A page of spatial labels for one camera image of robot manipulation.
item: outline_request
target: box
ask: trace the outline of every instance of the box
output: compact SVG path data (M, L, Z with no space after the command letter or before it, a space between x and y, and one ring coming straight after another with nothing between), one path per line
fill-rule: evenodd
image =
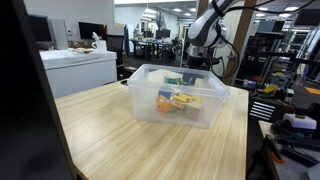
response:
M129 79L136 120L211 128L229 89L209 71L144 64Z

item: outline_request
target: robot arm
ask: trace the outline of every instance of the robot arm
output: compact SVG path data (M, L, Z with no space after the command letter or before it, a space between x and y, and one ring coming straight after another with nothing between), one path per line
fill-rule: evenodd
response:
M198 47L223 47L218 36L220 33L225 39L230 38L230 31L223 25L216 27L217 21L224 16L224 13L239 0L212 0L207 10L189 28L188 37L193 46Z

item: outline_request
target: plastic container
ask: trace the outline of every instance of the plastic container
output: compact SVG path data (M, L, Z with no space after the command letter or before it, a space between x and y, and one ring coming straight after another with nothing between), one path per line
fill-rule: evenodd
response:
M144 64L129 79L136 120L211 128L229 97L209 71Z

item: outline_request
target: ceiling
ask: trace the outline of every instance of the ceiling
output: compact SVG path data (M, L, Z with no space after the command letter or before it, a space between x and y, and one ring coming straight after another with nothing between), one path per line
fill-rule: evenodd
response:
M268 0L258 0L258 3L263 3ZM309 0L275 0L274 2L268 3L266 5L263 5L262 7L268 8L269 11L280 11L283 12L285 8L287 7L300 7L304 5L305 3L309 2ZM139 3L139 4L117 4L116 7L136 7L136 6L145 6L150 9L160 11L160 12L167 12L173 15L176 15L178 19L193 19L196 17L196 12L191 12L188 9L190 7L196 8L197 6L197 0L194 1L180 1L180 2L163 2L163 3ZM182 10L182 12L175 12L172 10L172 8L179 8ZM305 9L320 9L320 0L315 0L311 5L305 7ZM184 13L190 13L191 16L185 16ZM275 14L268 14L263 13L263 17L257 17L257 19L264 19L264 18L277 18L278 15ZM295 17L297 12L291 12L291 16L288 17L288 19L292 19Z

